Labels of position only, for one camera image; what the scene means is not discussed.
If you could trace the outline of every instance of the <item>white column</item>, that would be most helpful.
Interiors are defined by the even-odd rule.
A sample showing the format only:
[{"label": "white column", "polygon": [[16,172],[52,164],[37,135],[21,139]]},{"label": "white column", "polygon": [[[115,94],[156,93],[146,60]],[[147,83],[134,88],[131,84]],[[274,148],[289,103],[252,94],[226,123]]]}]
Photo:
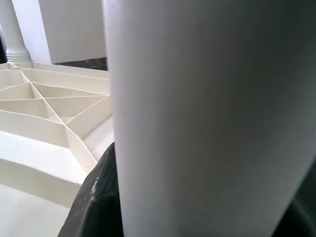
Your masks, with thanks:
[{"label": "white column", "polygon": [[105,0],[125,237],[269,237],[316,154],[315,5]]},{"label": "white column", "polygon": [[31,61],[30,53],[23,42],[11,0],[0,0],[0,24],[7,46],[6,57],[8,62],[21,63]]}]

